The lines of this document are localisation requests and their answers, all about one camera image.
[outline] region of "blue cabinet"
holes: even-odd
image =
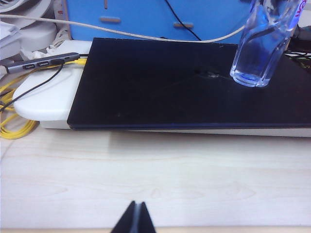
[[[249,3],[241,0],[169,0],[173,9],[201,39],[231,33],[247,20]],[[178,21],[164,0],[66,0],[69,20],[169,39],[196,40]],[[93,37],[129,38],[79,26],[70,26],[76,40]],[[238,43],[241,33],[223,43]]]

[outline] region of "black wire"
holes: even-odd
[[[186,27],[185,24],[183,24],[183,22],[179,19],[179,17],[177,16],[177,14],[175,13],[175,11],[173,10],[172,6],[170,5],[168,0],[165,0],[167,5],[169,6],[171,12],[174,14],[175,18],[178,20],[178,22],[185,28],[187,29],[189,32],[191,32],[198,40],[201,40],[200,37],[198,37],[197,34],[195,34],[190,28]]]
[[[33,88],[29,89],[28,91],[25,91],[24,93],[20,94],[19,96],[17,96],[15,99],[11,100],[10,102],[8,102],[7,104],[5,104],[1,109],[0,112],[3,112],[8,106],[10,106],[12,103],[14,103],[16,100],[18,100],[19,98],[23,97],[24,95],[28,94],[29,92],[37,89],[38,87],[48,83],[49,81],[51,81],[64,67],[64,64],[62,63],[59,67],[59,69],[57,70],[57,72],[55,74],[53,74],[49,79],[47,79],[46,81],[38,84],[37,86],[34,86]]]
[[[11,91],[7,91],[7,92],[4,92],[4,93],[1,93],[0,97],[3,97],[5,96],[6,94],[9,94]]]

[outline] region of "water bottle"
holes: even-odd
[[[230,75],[245,86],[264,87],[287,47],[307,0],[253,0]]]

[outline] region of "black laptop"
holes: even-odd
[[[310,128],[311,75],[283,56],[267,87],[233,81],[236,45],[94,38],[73,129]]]

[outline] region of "desk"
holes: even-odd
[[[2,228],[310,226],[311,138],[47,130],[1,140]]]

